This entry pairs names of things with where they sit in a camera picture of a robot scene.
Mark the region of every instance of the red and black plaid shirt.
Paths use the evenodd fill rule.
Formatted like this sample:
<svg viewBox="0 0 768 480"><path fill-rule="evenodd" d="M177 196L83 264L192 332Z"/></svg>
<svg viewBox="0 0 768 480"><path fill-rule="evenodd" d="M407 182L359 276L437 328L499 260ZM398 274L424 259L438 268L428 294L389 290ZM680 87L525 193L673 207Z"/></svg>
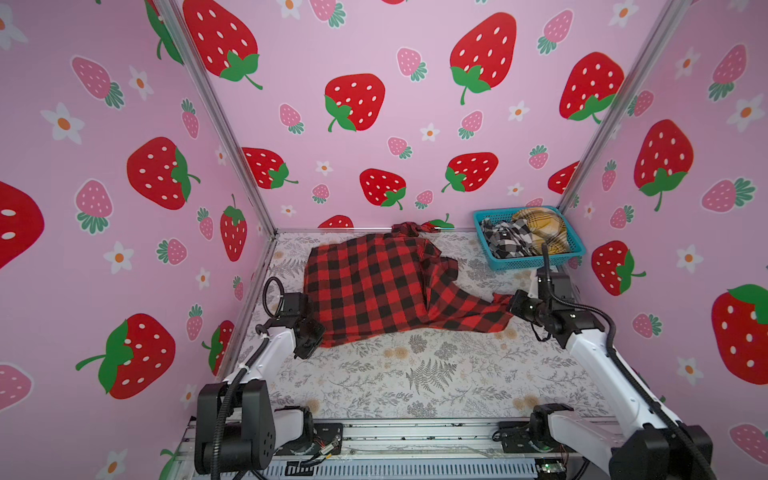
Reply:
<svg viewBox="0 0 768 480"><path fill-rule="evenodd" d="M429 229L405 223L392 233L312 249L304 292L326 327L320 346L427 326L487 333L506 328L509 296L494 295L491 303L458 288L458 262L440 257L419 230Z"/></svg>

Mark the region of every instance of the strawberry wallpaper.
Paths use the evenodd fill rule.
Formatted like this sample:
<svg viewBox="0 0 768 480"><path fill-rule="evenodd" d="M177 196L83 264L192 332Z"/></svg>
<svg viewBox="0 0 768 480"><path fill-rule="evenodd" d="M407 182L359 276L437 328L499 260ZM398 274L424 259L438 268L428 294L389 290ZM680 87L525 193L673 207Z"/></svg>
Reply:
<svg viewBox="0 0 768 480"><path fill-rule="evenodd" d="M557 204L665 4L176 1L280 228Z"/></svg>
<svg viewBox="0 0 768 480"><path fill-rule="evenodd" d="M166 480L267 236L151 0L0 3L0 59L0 477Z"/></svg>
<svg viewBox="0 0 768 480"><path fill-rule="evenodd" d="M568 211L582 301L711 435L723 480L768 476L767 19L765 2L691 5Z"/></svg>

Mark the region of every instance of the red strawberry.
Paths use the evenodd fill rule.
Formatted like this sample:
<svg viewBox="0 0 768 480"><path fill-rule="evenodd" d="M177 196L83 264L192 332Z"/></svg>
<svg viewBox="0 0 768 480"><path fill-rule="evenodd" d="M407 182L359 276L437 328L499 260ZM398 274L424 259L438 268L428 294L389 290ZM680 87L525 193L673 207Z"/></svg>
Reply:
<svg viewBox="0 0 768 480"><path fill-rule="evenodd" d="M536 145L536 147L531 150L529 155L531 155L531 157L528 159L528 163L536 170L544 168L547 160L549 160L549 154L547 153L547 148L544 145Z"/></svg>
<svg viewBox="0 0 768 480"><path fill-rule="evenodd" d="M259 46L253 33L214 0L184 0L184 21L205 68L217 77L263 87L248 76L259 67Z"/></svg>
<svg viewBox="0 0 768 480"><path fill-rule="evenodd" d="M149 18L150 25L152 25L152 29L160 37L160 41L157 43L157 59L162 60L160 57L160 46L165 45L165 51L168 52L170 57L184 65L184 60L181 59L181 55L179 55L179 51L171 39L170 33L168 33L168 29L160 16L160 12L157 10L157 6L154 4L154 0L144 0L144 6L147 8L147 17Z"/></svg>
<svg viewBox="0 0 768 480"><path fill-rule="evenodd" d="M661 335L661 322L659 321L659 317L654 316L653 313L649 313L648 315L641 313L634 317L634 320L632 320L632 328L634 328L635 332L647 339Z"/></svg>
<svg viewBox="0 0 768 480"><path fill-rule="evenodd" d="M730 430L730 439L744 453L763 465L768 465L768 432L763 433L754 425L743 423Z"/></svg>
<svg viewBox="0 0 768 480"><path fill-rule="evenodd" d="M0 181L0 268L31 247L44 229L43 214L35 201Z"/></svg>
<svg viewBox="0 0 768 480"><path fill-rule="evenodd" d="M631 205L624 205L624 208L617 208L611 215L611 226L621 230L627 226L627 223L632 223L632 219L634 219L634 209Z"/></svg>
<svg viewBox="0 0 768 480"><path fill-rule="evenodd" d="M163 263L178 265L187 258L187 248L179 240L171 238L163 239L157 245L157 259Z"/></svg>
<svg viewBox="0 0 768 480"><path fill-rule="evenodd" d="M453 223L448 223L448 218L450 217L450 214L445 214L445 220L430 220L427 223L422 223L422 227L427 228L455 228Z"/></svg>
<svg viewBox="0 0 768 480"><path fill-rule="evenodd" d="M239 276L235 277L235 280L232 280L232 288L235 289L235 298L242 301L243 300L243 281Z"/></svg>
<svg viewBox="0 0 768 480"><path fill-rule="evenodd" d="M81 211L78 222L83 230L95 235L109 227L107 217L112 215L112 199L100 181L93 178L86 180L74 196L74 204Z"/></svg>
<svg viewBox="0 0 768 480"><path fill-rule="evenodd" d="M245 239L248 236L248 224L245 221L243 211L237 208L235 196L232 195L232 205L224 209L219 222L221 240L224 242L224 250L230 261L237 262L245 248Z"/></svg>
<svg viewBox="0 0 768 480"><path fill-rule="evenodd" d="M518 26L508 13L495 13L474 27L451 51L453 81L474 94L491 90L507 77Z"/></svg>
<svg viewBox="0 0 768 480"><path fill-rule="evenodd" d="M197 221L200 223L200 233L203 234L205 240L212 240L214 238L214 219L208 215L208 210L200 208L197 211Z"/></svg>
<svg viewBox="0 0 768 480"><path fill-rule="evenodd" d="M600 245L592 252L592 271L608 293L619 296L629 290L634 272L634 257L624 242L614 240Z"/></svg>
<svg viewBox="0 0 768 480"><path fill-rule="evenodd" d="M336 0L310 0L315 16L321 22L328 22L331 28L339 28L344 25L344 7Z"/></svg>
<svg viewBox="0 0 768 480"><path fill-rule="evenodd" d="M181 110L183 110L181 112L181 121L187 128L190 137L197 138L197 134L200 132L200 122L195 116L196 112L192 107L192 102L189 98L185 98L184 101L181 102Z"/></svg>
<svg viewBox="0 0 768 480"><path fill-rule="evenodd" d="M694 164L694 148L672 120L654 124L643 140L634 165L634 184L649 197L659 196L654 211L661 208L664 192L680 185Z"/></svg>
<svg viewBox="0 0 768 480"><path fill-rule="evenodd" d="M462 120L462 127L458 130L458 136L462 140L469 140L475 136L475 132L480 130L481 126L482 112L480 110L473 111Z"/></svg>
<svg viewBox="0 0 768 480"><path fill-rule="evenodd" d="M768 290L748 284L718 296L712 328L726 368L745 382L768 384Z"/></svg>
<svg viewBox="0 0 768 480"><path fill-rule="evenodd" d="M263 148L243 148L245 159L250 171L256 179L256 185L269 190L282 187L285 182L298 184L298 181L288 180L288 165L273 151Z"/></svg>
<svg viewBox="0 0 768 480"><path fill-rule="evenodd" d="M230 345L230 339L232 338L234 329L235 325L233 325L231 321L224 320L221 325L216 328L214 335L210 338L210 346L206 345L203 341L203 348L210 350L210 353L208 354L208 366L214 375L218 375L219 373L221 360L223 360L224 354L227 352L227 347Z"/></svg>
<svg viewBox="0 0 768 480"><path fill-rule="evenodd" d="M558 43L565 40L571 30L574 21L573 10L566 8L558 13L544 26L544 36L538 39L538 53L549 55L558 47Z"/></svg>
<svg viewBox="0 0 768 480"><path fill-rule="evenodd" d="M304 132L304 124L301 123L301 115L295 108L288 104L280 105L280 121L288 127L288 131L295 135Z"/></svg>
<svg viewBox="0 0 768 480"><path fill-rule="evenodd" d="M316 187L312 189L312 200L315 201L316 204L324 204L326 201L328 201L328 197L330 197L330 191L328 191L328 186L325 184L319 184Z"/></svg>
<svg viewBox="0 0 768 480"><path fill-rule="evenodd" d="M421 81L427 75L427 64L422 61L422 54L410 48L400 48L397 51L397 66L400 73L410 77L411 81Z"/></svg>
<svg viewBox="0 0 768 480"><path fill-rule="evenodd" d="M174 362L176 343L157 320L137 313L107 338L106 353L78 363L79 371L94 360L104 359L98 379L115 399L129 399L159 379Z"/></svg>
<svg viewBox="0 0 768 480"><path fill-rule="evenodd" d="M457 192L473 192L483 185L493 175L498 167L498 157L490 152L463 154L448 162L445 179L449 182L445 189L453 187Z"/></svg>
<svg viewBox="0 0 768 480"><path fill-rule="evenodd" d="M190 309L189 316L187 319L187 336L190 342L193 342L203 329L203 307L195 303Z"/></svg>
<svg viewBox="0 0 768 480"><path fill-rule="evenodd" d="M605 164L605 172L603 172L603 191L607 192L614 186L616 181L616 161L609 160Z"/></svg>
<svg viewBox="0 0 768 480"><path fill-rule="evenodd" d="M416 202L414 205L419 210L424 210L432 203L434 197L435 196L432 194L431 190L424 190L420 194L416 195Z"/></svg>
<svg viewBox="0 0 768 480"><path fill-rule="evenodd" d="M571 257L568 259L568 266L573 270L576 270L581 266L581 257Z"/></svg>
<svg viewBox="0 0 768 480"><path fill-rule="evenodd" d="M128 158L128 181L138 193L168 210L178 210L192 192L187 159L174 142L157 137L139 147Z"/></svg>
<svg viewBox="0 0 768 480"><path fill-rule="evenodd" d="M581 121L611 106L624 81L624 71L605 53L594 51L571 70L560 98L560 116Z"/></svg>
<svg viewBox="0 0 768 480"><path fill-rule="evenodd" d="M701 206L719 214L731 211L734 207L741 208L753 199L757 187L751 180L739 178L735 182L721 180L714 184L701 198Z"/></svg>
<svg viewBox="0 0 768 480"><path fill-rule="evenodd" d="M627 115L640 117L654 103L654 94L648 90L643 90L639 95L635 95L627 108Z"/></svg>
<svg viewBox="0 0 768 480"><path fill-rule="evenodd" d="M547 182L547 187L549 187L549 190L552 190L556 194L562 195L565 192L565 188L568 186L568 183L571 182L571 178L574 176L576 167L578 167L578 162L568 165L566 168L555 172L551 177L549 177L549 182Z"/></svg>
<svg viewBox="0 0 768 480"><path fill-rule="evenodd" d="M402 138L390 137L386 144L389 147L389 153L400 158L410 158L413 154L413 150L408 146L408 142Z"/></svg>
<svg viewBox="0 0 768 480"><path fill-rule="evenodd" d="M35 386L24 370L13 363L0 362L0 412L26 399Z"/></svg>
<svg viewBox="0 0 768 480"><path fill-rule="evenodd" d="M360 187L371 204L377 207L400 206L400 200L406 195L406 181L399 175L384 170L369 168L360 174Z"/></svg>
<svg viewBox="0 0 768 480"><path fill-rule="evenodd" d="M714 83L710 85L710 100L718 101L733 91L735 88L733 83L741 78L744 70L746 70L746 47L742 44L734 45L712 73Z"/></svg>
<svg viewBox="0 0 768 480"><path fill-rule="evenodd" d="M354 228L352 221L349 217L344 215L336 215L322 222L317 228Z"/></svg>
<svg viewBox="0 0 768 480"><path fill-rule="evenodd" d="M97 62L75 55L72 57L72 70L88 93L98 100L103 100L108 107L120 110L125 105L120 85L110 82L107 70Z"/></svg>
<svg viewBox="0 0 768 480"><path fill-rule="evenodd" d="M326 85L326 111L345 130L368 130L379 117L384 102L384 84L370 73L344 75Z"/></svg>

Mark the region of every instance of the white flower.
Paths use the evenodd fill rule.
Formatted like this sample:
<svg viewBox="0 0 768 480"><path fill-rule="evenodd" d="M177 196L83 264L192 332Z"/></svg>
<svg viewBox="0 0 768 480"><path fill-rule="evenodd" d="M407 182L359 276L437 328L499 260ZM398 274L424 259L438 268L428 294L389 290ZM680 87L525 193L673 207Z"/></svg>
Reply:
<svg viewBox="0 0 768 480"><path fill-rule="evenodd" d="M728 117L726 123L729 125L736 124L736 129L739 131L739 133L744 132L746 130L746 126L749 125L751 121L759 120L765 117L766 112L760 108L760 103L762 102L763 94L757 95L750 101L737 100L736 112Z"/></svg>
<svg viewBox="0 0 768 480"><path fill-rule="evenodd" d="M41 110L43 118L53 124L53 139L61 140L69 138L76 144L81 144L80 134L78 133L85 126L85 122L79 118L71 117L69 110L59 102L56 105L56 111Z"/></svg>
<svg viewBox="0 0 768 480"><path fill-rule="evenodd" d="M701 53L695 53L694 48L688 48L685 52L685 56L676 61L674 66L677 69L677 73L674 75L674 79L677 80L680 77L690 77L690 74L694 71L694 65L699 61Z"/></svg>
<svg viewBox="0 0 768 480"><path fill-rule="evenodd" d="M190 403L195 400L196 394L197 385L187 384L187 388L184 390L184 394L181 396L181 402L184 404L184 410L186 410Z"/></svg>
<svg viewBox="0 0 768 480"><path fill-rule="evenodd" d="M507 195L515 195L517 197L523 190L524 188L521 187L520 183L518 182L511 187L507 187Z"/></svg>
<svg viewBox="0 0 768 480"><path fill-rule="evenodd" d="M216 160L219 162L219 165L224 165L226 167L227 152L224 151L224 147L221 145L219 145L219 147L216 149Z"/></svg>
<svg viewBox="0 0 768 480"><path fill-rule="evenodd" d="M134 249L123 248L123 244L120 242L114 243L114 250L104 254L104 260L112 262L112 275L115 275L120 270L130 270L131 257L134 255Z"/></svg>
<svg viewBox="0 0 768 480"><path fill-rule="evenodd" d="M677 357L677 364L680 366L677 369L677 374L686 377L691 385L696 385L696 379L704 378L704 374L696 368L696 359L681 359Z"/></svg>
<svg viewBox="0 0 768 480"><path fill-rule="evenodd" d="M4 27L0 28L0 48L3 50L10 50L11 40L27 43L27 37L25 37L21 30L13 25L13 12L11 12L11 7L4 3L0 3L0 25L3 25Z"/></svg>
<svg viewBox="0 0 768 480"><path fill-rule="evenodd" d="M440 130L435 128L434 124L430 123L427 125L427 128L422 128L422 140L435 141L438 133L440 133Z"/></svg>
<svg viewBox="0 0 768 480"><path fill-rule="evenodd" d="M589 220L592 220L593 213L594 213L594 207L592 206L592 202L590 202L584 206L584 216Z"/></svg>
<svg viewBox="0 0 768 480"><path fill-rule="evenodd" d="M616 136L619 135L619 130L621 130L621 124L616 124L616 127L614 127L614 130L611 132L611 140L616 140Z"/></svg>
<svg viewBox="0 0 768 480"><path fill-rule="evenodd" d="M627 26L627 20L640 9L637 5L632 5L634 0L624 0L622 3L614 3L614 16L608 22L608 26L619 25L624 28Z"/></svg>
<svg viewBox="0 0 768 480"><path fill-rule="evenodd" d="M96 474L96 480L112 480L114 477L125 472L125 455L128 453L128 449L123 450L120 453L109 452L107 455L107 464L99 470Z"/></svg>
<svg viewBox="0 0 768 480"><path fill-rule="evenodd" d="M704 261L704 258L701 255L696 255L695 245L689 245L685 250L678 250L677 256L680 258L677 261L677 268L686 267L691 273L696 270L697 263Z"/></svg>
<svg viewBox="0 0 768 480"><path fill-rule="evenodd" d="M210 286L210 271L200 267L200 273L195 275L194 279L197 280L197 289L202 290L206 286Z"/></svg>
<svg viewBox="0 0 768 480"><path fill-rule="evenodd" d="M315 172L320 172L324 176L328 176L328 172L332 172L333 169L331 168L330 162L317 162L317 168L315 169Z"/></svg>
<svg viewBox="0 0 768 480"><path fill-rule="evenodd" d="M303 0L277 0L277 4L282 7L280 13L283 14L283 18L288 18L288 15L290 15L298 20L299 7L301 6L302 1Z"/></svg>
<svg viewBox="0 0 768 480"><path fill-rule="evenodd" d="M141 100L147 100L147 95L152 95L154 93L152 87L147 83L147 72L138 72L133 65L128 65L128 69L131 70L131 79L128 81L128 84L136 90L139 90Z"/></svg>
<svg viewBox="0 0 768 480"><path fill-rule="evenodd" d="M730 3L728 4L728 9L736 8L736 11L741 13L744 11L746 6L750 3L750 0L730 0Z"/></svg>
<svg viewBox="0 0 768 480"><path fill-rule="evenodd" d="M510 115L508 120L523 121L523 115L527 114L529 111L531 111L531 109L525 106L525 101L520 100L519 104L512 105L509 108Z"/></svg>

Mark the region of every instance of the teal plastic basket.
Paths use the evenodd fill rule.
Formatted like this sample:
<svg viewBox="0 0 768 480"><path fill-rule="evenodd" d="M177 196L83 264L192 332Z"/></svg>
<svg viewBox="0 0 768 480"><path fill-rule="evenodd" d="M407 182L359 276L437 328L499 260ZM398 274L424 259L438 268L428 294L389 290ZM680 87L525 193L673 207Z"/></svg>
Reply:
<svg viewBox="0 0 768 480"><path fill-rule="evenodd" d="M478 232L478 238L480 239L480 245L482 246L483 251L485 252L485 256L488 258L488 265L491 267L492 270L511 270L511 269L518 269L518 268L539 268L541 266L544 266L544 257L520 257L520 258L496 258L491 253L491 249L488 247L488 242L485 241L485 236L482 234L482 229L480 228L480 222L483 221L484 218L490 218L491 222L493 223L499 223L507 221L509 222L512 219L512 215L517 213L520 210L524 210L525 208L529 207L519 207L519 208L499 208L497 210L478 210L474 214L475 218L475 229ZM544 208L548 208L550 210L554 210L560 218L563 219L565 222L565 227L568 229L568 246L571 248L570 253L558 253L556 255L550 255L549 256L549 263L552 266L562 265L563 263L567 262L569 259L573 257L583 257L587 251L584 248L584 244L581 242L581 238L578 237L576 232L574 231L573 227L571 227L571 224L568 222L568 220L563 217L563 215L560 213L560 210L558 210L555 207L550 207L548 205L544 205Z"/></svg>

